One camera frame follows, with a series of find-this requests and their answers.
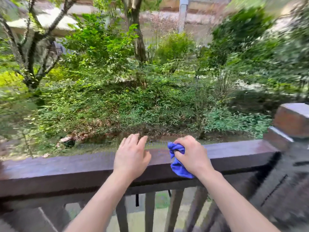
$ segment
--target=white umbrella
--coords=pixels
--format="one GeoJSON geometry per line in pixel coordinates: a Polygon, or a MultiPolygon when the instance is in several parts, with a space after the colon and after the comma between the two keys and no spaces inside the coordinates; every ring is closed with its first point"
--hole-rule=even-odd
{"type": "MultiPolygon", "coordinates": [[[[37,15],[37,19],[39,20],[41,26],[44,29],[48,29],[56,17],[60,13],[60,9],[54,8],[51,10],[44,10],[44,14],[37,15]]],[[[12,22],[7,23],[12,31],[18,34],[23,34],[27,28],[27,19],[18,19],[12,22]]],[[[73,28],[69,27],[68,24],[72,24],[77,26],[77,21],[70,16],[65,15],[62,20],[60,20],[59,24],[56,26],[54,31],[52,31],[52,35],[55,37],[64,37],[69,32],[74,31],[73,28]]],[[[33,23],[30,25],[30,29],[33,29],[35,26],[33,23]]]]}

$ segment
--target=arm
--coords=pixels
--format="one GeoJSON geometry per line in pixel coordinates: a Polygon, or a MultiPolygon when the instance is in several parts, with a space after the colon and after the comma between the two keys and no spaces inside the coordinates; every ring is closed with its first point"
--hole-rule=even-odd
{"type": "Polygon", "coordinates": [[[147,136],[138,141],[138,134],[124,138],[115,155],[114,171],[87,203],[65,232],[102,232],[117,204],[134,179],[146,169],[151,155],[144,154],[147,136]]]}
{"type": "Polygon", "coordinates": [[[185,147],[185,154],[175,151],[176,158],[206,187],[224,215],[232,232],[280,232],[258,210],[214,170],[207,150],[192,136],[175,143],[185,147]]]}

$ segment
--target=person's left arm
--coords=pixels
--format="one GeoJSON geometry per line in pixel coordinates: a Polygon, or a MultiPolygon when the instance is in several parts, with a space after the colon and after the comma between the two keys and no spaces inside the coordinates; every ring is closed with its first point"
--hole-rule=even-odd
{"type": "Polygon", "coordinates": [[[126,189],[146,169],[151,155],[144,153],[147,136],[124,138],[115,155],[114,171],[65,232],[102,232],[126,189]]]}

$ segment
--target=rag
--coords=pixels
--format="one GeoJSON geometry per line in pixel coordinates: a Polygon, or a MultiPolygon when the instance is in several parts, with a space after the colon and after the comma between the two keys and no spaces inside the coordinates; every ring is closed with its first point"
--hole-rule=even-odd
{"type": "MultiPolygon", "coordinates": [[[[171,159],[175,156],[174,151],[179,151],[181,154],[184,154],[185,149],[181,144],[175,144],[172,142],[168,143],[168,149],[170,150],[171,159]]],[[[175,157],[174,162],[171,164],[172,171],[180,177],[184,178],[194,178],[195,176],[188,172],[182,163],[175,157]]]]}

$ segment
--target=white column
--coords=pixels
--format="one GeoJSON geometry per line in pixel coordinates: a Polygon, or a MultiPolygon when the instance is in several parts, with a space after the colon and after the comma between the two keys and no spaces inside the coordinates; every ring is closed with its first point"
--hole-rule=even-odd
{"type": "Polygon", "coordinates": [[[186,21],[187,16],[187,6],[189,4],[189,0],[180,0],[179,4],[179,16],[178,16],[178,22],[179,22],[179,33],[183,32],[184,30],[184,23],[186,21]]]}

